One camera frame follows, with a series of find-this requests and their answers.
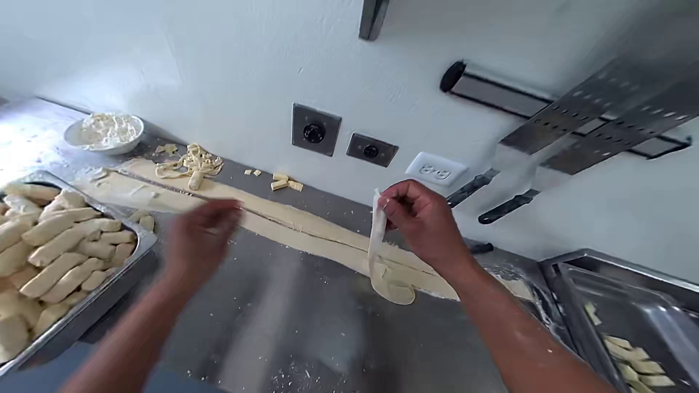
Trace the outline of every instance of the white bowl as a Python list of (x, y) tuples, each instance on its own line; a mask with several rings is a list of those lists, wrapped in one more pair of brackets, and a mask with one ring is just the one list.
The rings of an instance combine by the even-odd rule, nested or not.
[(69, 145), (88, 152), (98, 152), (106, 155), (121, 155), (132, 151), (143, 137), (143, 121), (134, 115), (129, 115), (129, 123), (134, 126), (136, 136), (134, 136), (134, 138), (128, 142), (123, 142), (111, 148), (94, 149), (90, 148), (88, 145), (82, 144), (82, 139), (80, 138), (80, 133), (82, 132), (82, 120), (78, 120), (77, 122), (71, 124), (71, 126), (68, 127), (63, 133), (63, 139)]

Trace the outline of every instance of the bowl of flour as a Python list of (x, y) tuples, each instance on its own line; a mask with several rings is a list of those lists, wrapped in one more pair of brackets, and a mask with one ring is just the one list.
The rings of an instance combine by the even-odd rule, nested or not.
[(120, 155), (132, 151), (143, 136), (143, 121), (133, 115), (95, 113), (66, 129), (68, 144), (90, 152)]

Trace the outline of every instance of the stainless steel countertop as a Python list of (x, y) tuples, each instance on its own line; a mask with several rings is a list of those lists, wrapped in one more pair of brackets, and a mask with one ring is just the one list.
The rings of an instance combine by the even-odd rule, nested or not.
[[(0, 107), (0, 182), (36, 169), (71, 182), (90, 167), (136, 156), (164, 158), (151, 152), (170, 141), (153, 136), (152, 124), (125, 156), (71, 148), (62, 140), (63, 130), (84, 116), (40, 99)], [(270, 175), (243, 175), (248, 168), (226, 160), (216, 181), (369, 235), (369, 206), (308, 186), (301, 193), (272, 193)], [(156, 214), (161, 240), (151, 260), (142, 263), (150, 267), (150, 277), (173, 218)], [(393, 236), (390, 241), (400, 245)], [(545, 307), (553, 304), (534, 261), (499, 249), (477, 259), (503, 276), (525, 277), (539, 289)], [(99, 340), (149, 282), (142, 280), (82, 340)], [(228, 392), (507, 391), (458, 302), (418, 293), (411, 306), (392, 304), (374, 293), (363, 275), (246, 230), (238, 232), (221, 269), (183, 311), (161, 366)]]

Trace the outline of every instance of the white wall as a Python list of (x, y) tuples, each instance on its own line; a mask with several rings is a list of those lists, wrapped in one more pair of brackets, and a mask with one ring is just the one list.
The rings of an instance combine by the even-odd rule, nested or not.
[[(132, 112), (184, 141), (369, 203), (425, 150), (487, 167), (518, 120), (438, 91), (460, 58), (560, 94), (609, 58), (657, 1), (393, 0), (379, 40), (357, 38), (360, 0), (27, 0), (0, 13), (0, 95)], [(291, 104), (343, 117), (335, 157), (290, 145)], [(401, 148), (387, 169), (344, 154), (358, 130)], [(618, 156), (491, 225), (520, 192), (504, 173), (455, 209), (463, 234), (529, 257), (590, 247), (699, 281), (691, 148)]]

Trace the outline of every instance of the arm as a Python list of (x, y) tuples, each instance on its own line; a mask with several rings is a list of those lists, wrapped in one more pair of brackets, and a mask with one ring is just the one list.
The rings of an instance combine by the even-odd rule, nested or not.
[(405, 180), (384, 191), (379, 205), (389, 227), (397, 227), (412, 251), (456, 290), (509, 391), (616, 392), (475, 261), (443, 197)]
[(237, 201), (213, 201), (178, 218), (159, 279), (61, 392), (142, 390), (180, 311), (224, 259), (241, 211)]

